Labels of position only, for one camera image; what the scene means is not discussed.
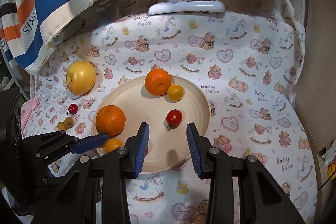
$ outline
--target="wooden edge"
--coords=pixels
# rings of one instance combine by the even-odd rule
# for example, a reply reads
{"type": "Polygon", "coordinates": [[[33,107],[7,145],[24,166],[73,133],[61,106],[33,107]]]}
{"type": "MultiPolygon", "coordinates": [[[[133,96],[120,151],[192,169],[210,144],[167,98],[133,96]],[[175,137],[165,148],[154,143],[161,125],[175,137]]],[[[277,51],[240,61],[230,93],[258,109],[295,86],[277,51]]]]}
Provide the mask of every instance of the wooden edge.
{"type": "MultiPolygon", "coordinates": [[[[308,141],[309,141],[309,144],[310,144],[311,152],[313,154],[313,159],[314,159],[315,170],[316,170],[317,187],[319,188],[322,185],[322,179],[321,179],[321,171],[320,171],[319,160],[318,160],[318,155],[317,155],[315,143],[314,143],[313,137],[311,135],[311,131],[309,129],[307,120],[306,120],[305,116],[303,115],[303,112],[302,112],[302,109],[301,109],[299,103],[296,100],[295,100],[295,112],[296,112],[300,122],[303,125],[303,128],[306,132],[306,135],[307,135],[307,138],[308,138],[308,141]]],[[[318,192],[318,194],[317,194],[314,222],[320,216],[321,203],[322,203],[322,191],[318,192]]]]}

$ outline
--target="white device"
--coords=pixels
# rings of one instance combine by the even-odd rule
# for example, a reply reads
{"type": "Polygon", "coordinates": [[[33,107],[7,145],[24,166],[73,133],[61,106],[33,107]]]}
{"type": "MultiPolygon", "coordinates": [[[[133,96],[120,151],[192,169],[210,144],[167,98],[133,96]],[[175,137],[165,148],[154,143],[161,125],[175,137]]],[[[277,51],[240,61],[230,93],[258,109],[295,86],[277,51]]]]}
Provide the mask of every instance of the white device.
{"type": "Polygon", "coordinates": [[[224,12],[225,5],[219,0],[169,0],[151,6],[149,15],[159,15],[175,12],[224,12]]]}

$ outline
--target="pink plastic object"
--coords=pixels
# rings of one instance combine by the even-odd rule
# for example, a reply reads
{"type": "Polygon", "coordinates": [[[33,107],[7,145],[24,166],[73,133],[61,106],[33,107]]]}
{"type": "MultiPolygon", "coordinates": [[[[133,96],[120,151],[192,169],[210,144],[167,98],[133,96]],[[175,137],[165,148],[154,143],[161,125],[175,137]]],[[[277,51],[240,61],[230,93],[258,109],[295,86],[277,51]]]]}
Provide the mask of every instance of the pink plastic object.
{"type": "Polygon", "coordinates": [[[30,114],[39,106],[40,102],[38,98],[31,99],[23,104],[21,107],[21,131],[26,126],[30,114]]]}

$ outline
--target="blue ribbed fingertip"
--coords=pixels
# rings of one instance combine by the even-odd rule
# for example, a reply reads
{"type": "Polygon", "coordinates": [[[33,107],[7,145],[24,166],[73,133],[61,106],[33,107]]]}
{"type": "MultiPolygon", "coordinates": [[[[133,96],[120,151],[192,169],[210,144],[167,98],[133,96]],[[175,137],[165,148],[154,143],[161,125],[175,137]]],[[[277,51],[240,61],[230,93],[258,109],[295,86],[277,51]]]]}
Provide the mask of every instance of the blue ribbed fingertip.
{"type": "Polygon", "coordinates": [[[202,170],[201,170],[201,156],[198,153],[196,142],[194,139],[194,135],[192,133],[192,130],[190,128],[190,125],[187,125],[187,141],[189,145],[189,150],[190,150],[190,155],[191,159],[193,161],[193,166],[195,173],[197,174],[198,177],[200,177],[202,170]]]}
{"type": "Polygon", "coordinates": [[[139,144],[138,151],[136,152],[136,155],[135,155],[134,175],[136,177],[138,177],[142,171],[143,162],[146,156],[148,140],[149,140],[149,125],[146,124],[146,127],[142,133],[142,138],[139,144]]]}
{"type": "Polygon", "coordinates": [[[71,153],[72,154],[83,154],[87,151],[90,151],[94,148],[97,148],[103,145],[108,139],[109,139],[109,136],[106,134],[98,135],[97,137],[93,139],[77,144],[75,148],[71,150],[71,153]]]}

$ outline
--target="round plate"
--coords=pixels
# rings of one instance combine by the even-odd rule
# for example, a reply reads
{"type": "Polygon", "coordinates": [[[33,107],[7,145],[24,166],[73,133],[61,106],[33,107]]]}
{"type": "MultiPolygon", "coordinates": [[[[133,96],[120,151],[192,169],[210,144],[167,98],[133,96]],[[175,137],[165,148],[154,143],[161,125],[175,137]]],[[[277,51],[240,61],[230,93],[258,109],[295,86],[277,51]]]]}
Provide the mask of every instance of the round plate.
{"type": "MultiPolygon", "coordinates": [[[[177,166],[190,158],[186,139],[186,126],[194,122],[200,135],[205,136],[209,130],[211,110],[203,92],[192,82],[181,77],[172,76],[172,84],[184,88],[180,101],[171,101],[167,95],[157,97],[149,94],[144,86],[146,76],[123,83],[113,90],[100,104],[98,111],[106,105],[120,107],[126,115],[126,125],[116,138],[123,143],[128,137],[137,134],[140,124],[146,122],[150,128],[148,154],[142,167],[142,174],[162,172],[177,166]],[[181,124],[171,130],[166,128],[166,116],[172,109],[182,112],[181,124]]],[[[92,123],[92,135],[98,134],[96,115],[92,123]]],[[[105,154],[98,148],[100,155],[105,154]]]]}

